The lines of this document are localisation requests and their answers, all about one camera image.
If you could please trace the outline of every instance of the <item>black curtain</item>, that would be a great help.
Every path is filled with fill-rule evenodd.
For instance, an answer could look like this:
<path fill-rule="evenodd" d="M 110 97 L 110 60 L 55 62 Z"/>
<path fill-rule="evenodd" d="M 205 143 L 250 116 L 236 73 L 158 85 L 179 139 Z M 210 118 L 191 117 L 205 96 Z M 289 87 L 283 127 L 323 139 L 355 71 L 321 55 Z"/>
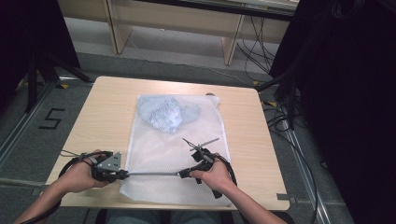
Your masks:
<path fill-rule="evenodd" d="M 56 0 L 0 2 L 1 109 L 26 75 L 34 52 L 50 53 L 73 67 L 79 63 Z"/>

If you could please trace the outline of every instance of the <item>power cord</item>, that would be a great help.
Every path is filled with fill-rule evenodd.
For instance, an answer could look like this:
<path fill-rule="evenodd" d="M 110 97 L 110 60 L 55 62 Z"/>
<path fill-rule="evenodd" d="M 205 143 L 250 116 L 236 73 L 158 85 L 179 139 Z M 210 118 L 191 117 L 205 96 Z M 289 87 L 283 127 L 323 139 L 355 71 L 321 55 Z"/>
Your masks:
<path fill-rule="evenodd" d="M 279 118 L 281 118 L 282 120 L 287 120 L 287 115 L 284 114 L 281 110 L 279 110 L 278 108 L 277 108 L 277 109 L 272 109 L 272 110 L 275 110 L 276 113 L 274 114 L 274 118 L 273 118 L 273 119 L 270 119 L 270 120 L 267 121 L 269 127 L 272 127 L 272 126 L 274 125 L 274 123 L 277 123 Z M 278 133 L 278 132 L 272 130 L 271 128 L 269 128 L 269 131 L 270 131 L 271 133 L 274 133 L 274 134 L 276 134 L 277 136 L 281 137 L 283 140 L 287 141 L 287 142 L 291 145 L 291 147 L 294 149 L 294 151 L 297 152 L 297 155 L 300 157 L 300 159 L 301 159 L 301 160 L 303 161 L 303 163 L 305 164 L 305 166 L 306 166 L 306 168 L 307 168 L 307 170 L 308 170 L 308 173 L 309 173 L 309 175 L 311 176 L 312 183 L 313 183 L 313 185 L 314 185 L 314 195 L 315 195 L 314 213 L 313 213 L 312 218 L 311 218 L 311 224 L 314 224 L 314 223 L 315 223 L 315 220 L 317 219 L 317 214 L 318 214 L 318 187 L 317 187 L 317 183 L 316 183 L 316 181 L 315 181 L 315 178 L 314 178 L 312 169 L 311 169 L 311 167 L 309 166 L 308 162 L 306 161 L 304 155 L 301 153 L 301 151 L 300 151 L 300 150 L 297 148 L 297 146 L 295 146 L 288 138 L 286 138 L 286 137 L 283 136 L 282 134 L 280 134 L 280 133 Z"/>

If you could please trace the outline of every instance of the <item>person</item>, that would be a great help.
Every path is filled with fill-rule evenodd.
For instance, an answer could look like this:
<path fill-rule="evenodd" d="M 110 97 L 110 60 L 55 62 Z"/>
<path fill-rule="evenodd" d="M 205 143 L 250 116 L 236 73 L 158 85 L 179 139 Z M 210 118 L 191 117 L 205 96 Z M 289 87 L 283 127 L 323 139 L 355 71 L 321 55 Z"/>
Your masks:
<path fill-rule="evenodd" d="M 89 160 L 89 158 L 74 164 L 64 175 L 49 185 L 49 187 L 14 221 L 14 223 L 22 223 L 30 218 L 37 217 L 47 212 L 67 193 L 77 193 L 86 189 L 102 188 L 108 185 L 108 182 L 97 181 L 92 178 L 91 167 L 87 165 L 87 163 L 92 165 L 92 161 Z M 226 166 L 219 159 L 215 160 L 211 170 L 207 172 L 192 171 L 190 172 L 190 176 L 202 179 L 211 189 L 225 195 L 251 224 L 285 223 L 282 219 L 259 205 L 244 191 L 238 188 L 231 180 Z M 111 222 L 112 214 L 115 216 L 117 215 L 115 214 L 117 210 L 111 211 L 112 212 L 107 214 L 107 221 L 109 222 Z M 200 218 L 212 218 L 212 216 L 200 216 Z M 43 219 L 37 223 L 45 223 L 46 221 L 46 219 Z"/>

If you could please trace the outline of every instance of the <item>wrist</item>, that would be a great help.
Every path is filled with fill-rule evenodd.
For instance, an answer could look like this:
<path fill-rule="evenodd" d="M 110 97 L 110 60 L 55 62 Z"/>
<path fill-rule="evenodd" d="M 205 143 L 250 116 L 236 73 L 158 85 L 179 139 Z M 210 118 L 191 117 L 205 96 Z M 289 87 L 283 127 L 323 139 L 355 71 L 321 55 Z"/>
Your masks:
<path fill-rule="evenodd" d="M 69 193 L 66 183 L 63 182 L 62 178 L 55 180 L 50 186 L 49 189 L 53 191 L 54 194 L 63 197 L 65 194 Z"/>
<path fill-rule="evenodd" d="M 228 195 L 237 192 L 238 190 L 240 190 L 233 182 L 227 183 L 225 184 L 222 188 L 221 188 L 221 192 L 228 197 Z"/>

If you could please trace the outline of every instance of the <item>black handle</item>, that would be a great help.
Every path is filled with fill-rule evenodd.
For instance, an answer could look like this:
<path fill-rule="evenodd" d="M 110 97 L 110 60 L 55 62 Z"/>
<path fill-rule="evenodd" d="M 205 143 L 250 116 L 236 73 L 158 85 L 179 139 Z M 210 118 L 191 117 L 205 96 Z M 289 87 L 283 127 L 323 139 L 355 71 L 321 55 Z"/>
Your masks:
<path fill-rule="evenodd" d="M 221 198 L 222 194 L 216 190 L 212 190 L 213 195 L 215 196 L 215 199 Z"/>

